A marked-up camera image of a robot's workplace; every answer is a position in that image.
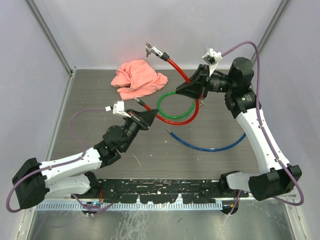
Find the red cable lock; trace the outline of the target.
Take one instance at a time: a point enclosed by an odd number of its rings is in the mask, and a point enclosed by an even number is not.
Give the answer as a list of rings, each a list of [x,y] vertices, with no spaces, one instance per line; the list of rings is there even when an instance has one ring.
[[[150,54],[154,54],[155,56],[162,59],[163,61],[168,62],[182,76],[182,78],[185,80],[186,83],[190,83],[190,79],[185,74],[185,72],[170,58],[170,56],[165,51],[161,50],[159,47],[149,42],[146,42],[145,44],[145,51],[146,51],[146,57],[148,57]],[[193,112],[193,115],[188,120],[185,120],[182,122],[174,122],[174,121],[165,119],[158,114],[156,115],[156,117],[162,122],[169,125],[184,126],[191,123],[197,117],[199,110],[200,110],[200,101],[195,100],[195,110]]]

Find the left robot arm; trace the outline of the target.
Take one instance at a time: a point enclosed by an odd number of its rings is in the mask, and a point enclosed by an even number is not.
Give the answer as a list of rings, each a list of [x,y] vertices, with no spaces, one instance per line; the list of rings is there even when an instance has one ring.
[[[120,108],[120,104],[97,108],[96,112],[111,111],[121,116],[124,124],[112,125],[93,147],[64,158],[39,162],[35,157],[26,160],[12,178],[13,187],[6,199],[9,212],[30,209],[48,197],[86,195],[95,198],[100,185],[93,170],[114,164],[125,153],[139,131],[147,131],[158,109],[145,111]]]

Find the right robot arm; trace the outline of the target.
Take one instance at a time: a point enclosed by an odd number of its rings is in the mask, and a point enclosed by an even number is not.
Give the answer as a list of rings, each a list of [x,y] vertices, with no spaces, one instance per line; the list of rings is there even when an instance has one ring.
[[[257,95],[250,88],[253,63],[245,57],[233,60],[227,75],[210,75],[210,67],[200,64],[189,82],[176,87],[176,94],[195,100],[208,92],[224,93],[227,109],[242,127],[258,162],[259,174],[232,171],[219,179],[219,191],[231,197],[237,190],[251,193],[258,201],[289,193],[302,176],[299,165],[292,165],[273,138]]]

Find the green cable lock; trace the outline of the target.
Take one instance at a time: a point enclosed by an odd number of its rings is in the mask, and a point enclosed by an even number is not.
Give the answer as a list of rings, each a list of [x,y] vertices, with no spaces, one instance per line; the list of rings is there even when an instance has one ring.
[[[158,101],[157,101],[157,109],[158,109],[158,112],[165,118],[168,118],[168,119],[174,119],[174,120],[177,120],[177,119],[182,119],[186,116],[188,116],[193,110],[194,108],[196,107],[196,103],[194,102],[191,107],[183,114],[180,114],[180,115],[168,115],[166,113],[164,113],[161,109],[161,102],[164,98],[170,96],[170,95],[175,95],[176,93],[171,91],[171,92],[167,92],[165,93],[164,95],[162,95]]]

